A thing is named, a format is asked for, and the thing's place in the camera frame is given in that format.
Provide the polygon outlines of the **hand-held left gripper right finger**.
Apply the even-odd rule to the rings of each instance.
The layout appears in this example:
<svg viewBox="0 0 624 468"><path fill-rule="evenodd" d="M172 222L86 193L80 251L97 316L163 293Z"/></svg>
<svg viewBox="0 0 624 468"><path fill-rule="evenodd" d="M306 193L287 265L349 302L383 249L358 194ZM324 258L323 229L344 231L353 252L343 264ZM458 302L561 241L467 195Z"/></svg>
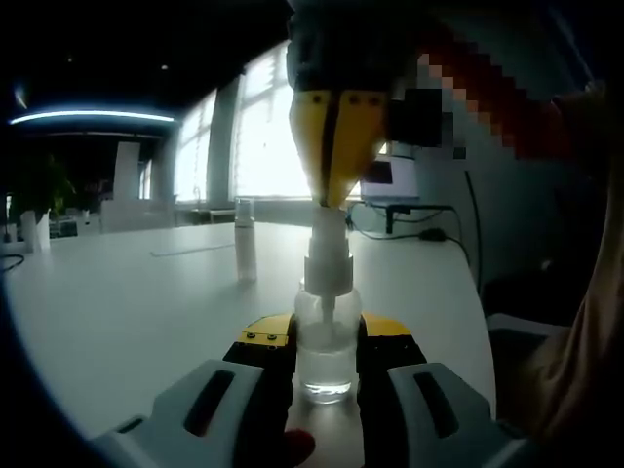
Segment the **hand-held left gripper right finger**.
<svg viewBox="0 0 624 468"><path fill-rule="evenodd" d="M358 406L368 467L529 467L532 443L492 419L479 392L429 363L401 323L365 313Z"/></svg>

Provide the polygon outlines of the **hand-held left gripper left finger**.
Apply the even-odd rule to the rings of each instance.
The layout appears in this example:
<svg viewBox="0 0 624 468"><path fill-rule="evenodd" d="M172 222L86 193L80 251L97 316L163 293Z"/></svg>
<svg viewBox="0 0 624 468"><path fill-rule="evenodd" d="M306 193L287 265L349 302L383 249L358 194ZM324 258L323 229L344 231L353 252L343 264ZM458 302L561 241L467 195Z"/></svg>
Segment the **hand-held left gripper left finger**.
<svg viewBox="0 0 624 468"><path fill-rule="evenodd" d="M260 318L95 447L111 467L283 467L295 355L294 316Z"/></svg>

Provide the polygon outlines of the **person's left hand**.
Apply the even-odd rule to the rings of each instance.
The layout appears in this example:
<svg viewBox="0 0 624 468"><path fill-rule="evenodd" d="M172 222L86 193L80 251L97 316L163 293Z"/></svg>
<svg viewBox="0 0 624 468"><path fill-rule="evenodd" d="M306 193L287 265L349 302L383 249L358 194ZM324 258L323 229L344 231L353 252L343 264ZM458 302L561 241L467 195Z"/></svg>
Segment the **person's left hand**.
<svg viewBox="0 0 624 468"><path fill-rule="evenodd" d="M297 467L314 452L314 437L302 429L289 429L284 433L285 466Z"/></svg>

